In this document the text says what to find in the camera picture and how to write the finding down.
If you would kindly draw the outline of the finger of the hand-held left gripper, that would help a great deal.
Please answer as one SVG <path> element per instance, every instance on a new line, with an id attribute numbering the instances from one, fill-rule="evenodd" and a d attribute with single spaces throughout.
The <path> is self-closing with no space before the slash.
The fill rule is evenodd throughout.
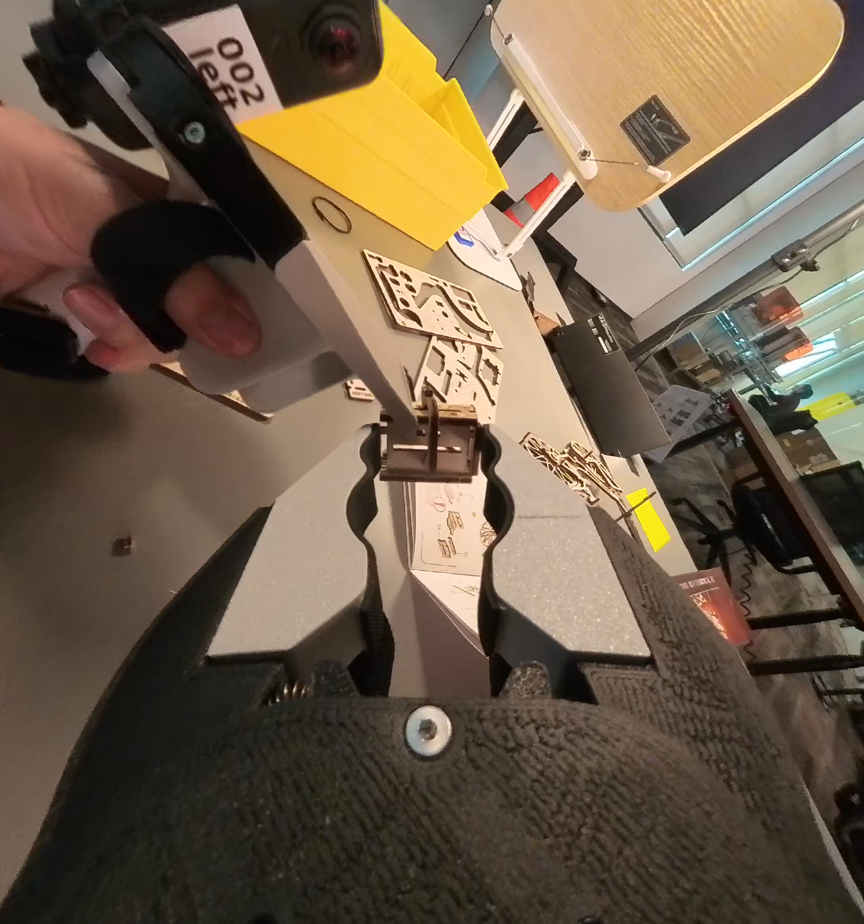
<path id="1" fill-rule="evenodd" d="M 305 240 L 287 253 L 286 291 L 392 422 L 415 430 L 414 400 L 388 325 L 359 301 L 316 242 Z"/>

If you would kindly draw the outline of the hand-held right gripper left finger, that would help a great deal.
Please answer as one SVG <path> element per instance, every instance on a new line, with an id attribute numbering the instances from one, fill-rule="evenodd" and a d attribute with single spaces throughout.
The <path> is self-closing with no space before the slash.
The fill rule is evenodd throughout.
<path id="1" fill-rule="evenodd" d="M 380 468 L 381 428 L 363 426 L 275 500 L 208 659 L 277 662 L 292 684 L 332 661 L 362 694 L 389 694 L 394 641 L 367 537 Z"/>

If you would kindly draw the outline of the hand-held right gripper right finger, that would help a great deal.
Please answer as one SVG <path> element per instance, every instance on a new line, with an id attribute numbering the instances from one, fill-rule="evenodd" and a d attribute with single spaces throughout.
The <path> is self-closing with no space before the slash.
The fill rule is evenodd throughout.
<path id="1" fill-rule="evenodd" d="M 649 664 L 595 510 L 497 428 L 481 443 L 484 552 L 477 632 L 508 664 Z"/>

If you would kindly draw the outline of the wooden wheel part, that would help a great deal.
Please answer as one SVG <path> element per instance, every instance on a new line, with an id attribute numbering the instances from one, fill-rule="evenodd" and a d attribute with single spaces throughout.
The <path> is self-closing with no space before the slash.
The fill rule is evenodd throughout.
<path id="1" fill-rule="evenodd" d="M 439 411 L 438 401 L 431 385 L 425 385 L 422 391 L 423 415 L 417 419 L 417 437 L 425 441 L 426 471 L 430 474 L 438 471 L 439 448 Z"/>

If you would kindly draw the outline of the small dark wooden box model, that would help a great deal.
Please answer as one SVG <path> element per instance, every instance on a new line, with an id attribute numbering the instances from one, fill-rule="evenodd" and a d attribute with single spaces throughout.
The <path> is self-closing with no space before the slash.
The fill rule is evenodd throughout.
<path id="1" fill-rule="evenodd" d="M 417 437 L 417 419 L 423 415 L 422 404 L 414 405 L 411 422 L 394 422 L 388 413 L 380 416 L 382 446 L 380 473 L 382 481 L 412 483 L 471 482 L 479 471 L 482 425 L 473 409 L 440 407 L 438 471 L 426 471 L 425 441 Z"/>

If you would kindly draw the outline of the laser cut wooden parts sheet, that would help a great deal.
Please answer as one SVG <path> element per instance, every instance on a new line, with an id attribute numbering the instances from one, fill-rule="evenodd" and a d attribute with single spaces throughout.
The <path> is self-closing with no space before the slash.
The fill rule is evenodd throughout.
<path id="1" fill-rule="evenodd" d="M 362 255 L 394 327 L 503 349 L 503 342 L 470 290 L 369 249 Z"/>
<path id="2" fill-rule="evenodd" d="M 420 359 L 403 365 L 416 403 L 432 397 L 440 407 L 473 409 L 480 424 L 495 422 L 504 364 L 498 352 L 444 336 L 423 337 Z"/>

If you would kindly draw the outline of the person's left hand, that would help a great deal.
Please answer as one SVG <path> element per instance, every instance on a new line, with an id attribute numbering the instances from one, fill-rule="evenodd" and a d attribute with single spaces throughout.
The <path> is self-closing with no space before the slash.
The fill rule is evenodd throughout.
<path id="1" fill-rule="evenodd" d="M 97 230 L 140 202 L 165 198 L 168 184 L 88 141 L 0 104 L 0 304 L 61 270 L 90 266 Z M 107 372 L 165 362 L 101 283 L 63 294 L 69 312 L 95 339 L 85 355 Z M 173 283 L 165 309 L 190 340 L 233 359 L 261 345 L 241 294 L 205 265 Z"/>

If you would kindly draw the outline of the printed instruction sheet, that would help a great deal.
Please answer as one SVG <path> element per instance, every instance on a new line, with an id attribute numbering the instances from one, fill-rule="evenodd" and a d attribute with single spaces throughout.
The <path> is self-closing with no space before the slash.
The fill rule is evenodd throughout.
<path id="1" fill-rule="evenodd" d="M 495 531 L 484 515 L 486 479 L 403 485 L 411 575 L 479 653 L 478 608 L 484 555 Z"/>

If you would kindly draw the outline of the yellow plastic bin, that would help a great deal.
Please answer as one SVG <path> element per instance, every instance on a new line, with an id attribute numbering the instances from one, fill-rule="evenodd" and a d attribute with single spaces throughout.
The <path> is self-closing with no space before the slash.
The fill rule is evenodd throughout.
<path id="1" fill-rule="evenodd" d="M 356 90 L 249 119 L 240 133 L 437 250 L 508 183 L 461 84 L 380 4 L 378 77 Z"/>

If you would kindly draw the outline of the white sheet with blue mark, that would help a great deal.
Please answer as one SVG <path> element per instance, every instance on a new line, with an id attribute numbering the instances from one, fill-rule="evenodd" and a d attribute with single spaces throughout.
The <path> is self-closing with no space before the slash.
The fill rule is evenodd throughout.
<path id="1" fill-rule="evenodd" d="M 470 270 L 507 287 L 521 292 L 522 284 L 511 257 L 504 253 L 505 245 L 496 234 L 484 210 L 474 214 L 449 237 L 451 253 Z"/>

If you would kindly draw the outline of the white printed paper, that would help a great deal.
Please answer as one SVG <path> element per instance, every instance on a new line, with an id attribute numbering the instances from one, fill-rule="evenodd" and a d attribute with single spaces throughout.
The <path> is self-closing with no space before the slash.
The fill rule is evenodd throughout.
<path id="1" fill-rule="evenodd" d="M 705 391 L 671 385 L 651 403 L 669 439 L 666 445 L 644 454 L 646 461 L 657 464 L 669 456 L 675 445 L 695 433 L 699 422 L 711 410 L 714 399 Z"/>

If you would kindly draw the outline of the black flat box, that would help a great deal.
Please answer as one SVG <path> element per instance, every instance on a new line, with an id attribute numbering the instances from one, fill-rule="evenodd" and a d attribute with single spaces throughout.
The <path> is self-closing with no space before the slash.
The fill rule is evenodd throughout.
<path id="1" fill-rule="evenodd" d="M 545 338 L 601 452 L 643 456 L 669 434 L 601 312 L 557 326 Z"/>

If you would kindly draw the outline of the red plastic object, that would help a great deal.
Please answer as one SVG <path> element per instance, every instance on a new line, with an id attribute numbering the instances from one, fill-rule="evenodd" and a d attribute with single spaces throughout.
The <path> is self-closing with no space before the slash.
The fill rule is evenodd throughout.
<path id="1" fill-rule="evenodd" d="M 503 210 L 503 214 L 518 227 L 524 227 L 544 207 L 559 185 L 560 180 L 556 174 L 547 175 L 541 182 L 525 193 L 521 199 L 508 205 Z"/>

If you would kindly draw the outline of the black metal pole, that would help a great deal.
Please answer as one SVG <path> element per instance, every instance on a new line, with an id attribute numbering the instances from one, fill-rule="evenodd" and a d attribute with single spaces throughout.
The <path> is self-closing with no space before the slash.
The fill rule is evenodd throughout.
<path id="1" fill-rule="evenodd" d="M 800 271 L 816 272 L 819 257 L 823 252 L 844 237 L 864 219 L 864 199 L 839 214 L 833 220 L 821 225 L 809 235 L 796 239 L 773 253 L 738 280 L 711 295 L 694 308 L 685 311 L 677 319 L 637 342 L 626 352 L 628 362 L 639 368 L 646 358 L 669 343 L 676 335 L 692 323 L 712 314 L 719 313 L 753 291 L 762 289 L 775 276 L 792 278 Z"/>

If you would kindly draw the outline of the orange box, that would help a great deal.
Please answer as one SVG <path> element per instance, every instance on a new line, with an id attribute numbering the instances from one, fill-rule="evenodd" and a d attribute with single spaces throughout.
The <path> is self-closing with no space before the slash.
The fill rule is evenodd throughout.
<path id="1" fill-rule="evenodd" d="M 762 294 L 753 304 L 751 313 L 756 327 L 760 330 L 775 325 L 793 324 L 803 318 L 800 303 L 785 285 Z"/>

